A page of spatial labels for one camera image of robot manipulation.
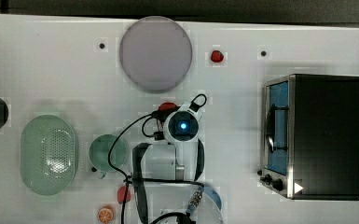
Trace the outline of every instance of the black cable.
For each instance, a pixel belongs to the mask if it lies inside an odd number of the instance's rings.
[[[136,122],[138,122],[141,119],[147,118],[151,116],[151,114],[148,115],[144,115],[141,116],[139,119],[137,119],[136,121],[134,121],[133,123],[131,123],[129,126],[127,126],[127,128],[125,128],[116,138],[115,142],[113,143],[113,145],[110,147],[109,149],[109,153],[107,154],[107,161],[110,165],[110,167],[112,167],[113,169],[121,172],[126,178],[124,180],[124,182],[126,182],[126,192],[124,193],[124,201],[123,204],[121,205],[121,224],[124,224],[124,209],[126,208],[126,201],[127,201],[127,193],[128,193],[128,189],[129,189],[129,185],[131,183],[131,176],[127,175],[124,171],[122,171],[121,169],[117,168],[116,166],[113,165],[113,163],[110,161],[110,156],[112,155],[112,150],[115,147],[115,144],[117,143],[118,139],[121,137],[121,135],[123,135],[132,125],[134,125]]]
[[[145,120],[144,124],[142,124],[142,134],[145,136],[145,137],[154,137],[154,135],[150,135],[150,134],[147,134],[145,133],[145,125],[147,124],[148,121],[150,121],[153,117],[150,117],[148,119]]]
[[[167,218],[167,217],[183,217],[185,216],[185,214],[183,213],[179,213],[179,212],[171,212],[171,213],[166,213],[164,215],[162,215],[161,217],[156,218],[154,221],[152,221],[150,224],[157,224],[158,222],[160,222],[162,219]]]
[[[200,105],[200,107],[203,107],[206,105],[206,101],[207,101],[205,94],[202,94],[202,93],[198,94],[196,97],[194,97],[194,99],[191,101],[191,103],[194,103],[200,96],[202,96],[205,99],[204,103],[202,105]]]
[[[159,130],[159,120],[158,119],[156,119],[156,124],[157,124],[157,129]]]
[[[124,224],[124,210],[126,209],[127,193],[129,191],[129,181],[126,181],[126,192],[124,193],[124,201],[121,205],[121,224]]]
[[[115,169],[115,170],[121,172],[121,173],[126,177],[126,180],[127,180],[128,178],[131,178],[131,176],[130,176],[130,175],[127,175],[124,171],[118,169],[118,168],[117,168],[116,166],[114,166],[113,163],[110,161],[110,156],[112,155],[112,150],[113,150],[113,148],[115,147],[115,144],[116,144],[116,142],[118,141],[118,139],[121,137],[121,135],[123,135],[133,124],[135,124],[135,123],[138,122],[139,120],[144,119],[144,118],[147,118],[147,117],[149,117],[149,116],[152,116],[152,115],[151,115],[151,114],[148,114],[148,115],[141,116],[139,119],[137,119],[136,121],[134,121],[133,123],[131,123],[129,126],[127,126],[127,128],[125,128],[125,129],[118,135],[118,137],[116,138],[115,142],[114,142],[113,145],[110,147],[109,153],[107,154],[107,161],[108,161],[110,167],[112,167],[113,169]]]

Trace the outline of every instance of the pink round lid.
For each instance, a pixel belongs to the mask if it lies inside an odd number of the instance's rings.
[[[192,60],[186,31],[164,17],[146,17],[133,24],[120,44],[121,65],[146,91],[167,91],[180,83]]]

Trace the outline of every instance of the round plate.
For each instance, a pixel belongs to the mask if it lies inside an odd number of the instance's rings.
[[[146,91],[166,91],[176,86],[186,75],[191,59],[187,33],[168,18],[143,18],[121,40],[121,65]]]
[[[22,181],[41,195],[61,192],[75,177],[75,150],[75,135],[65,120],[52,115],[31,120],[21,135]]]

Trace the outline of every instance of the white table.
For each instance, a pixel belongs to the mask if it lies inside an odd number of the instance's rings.
[[[201,124],[206,164],[201,179],[223,199],[226,223],[359,223],[359,202],[287,201],[258,182],[261,87],[293,73],[359,75],[359,29],[179,22],[193,44],[193,63],[172,91],[149,94],[125,76],[118,44],[132,20],[0,15],[0,97],[9,121],[0,130],[0,223],[97,223],[98,209],[116,206],[122,176],[90,170],[92,140],[118,133],[168,100],[209,96]],[[98,49],[99,43],[107,48]],[[213,49],[225,62],[212,66]],[[267,52],[266,57],[260,51]],[[28,190],[20,176],[20,136],[37,115],[66,119],[79,138],[75,180],[56,196]],[[124,138],[144,141],[139,124]],[[137,223],[134,201],[126,210]]]

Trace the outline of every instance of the black oven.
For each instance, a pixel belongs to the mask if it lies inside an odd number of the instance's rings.
[[[359,77],[294,74],[266,83],[263,99],[263,185],[295,200],[359,200]]]

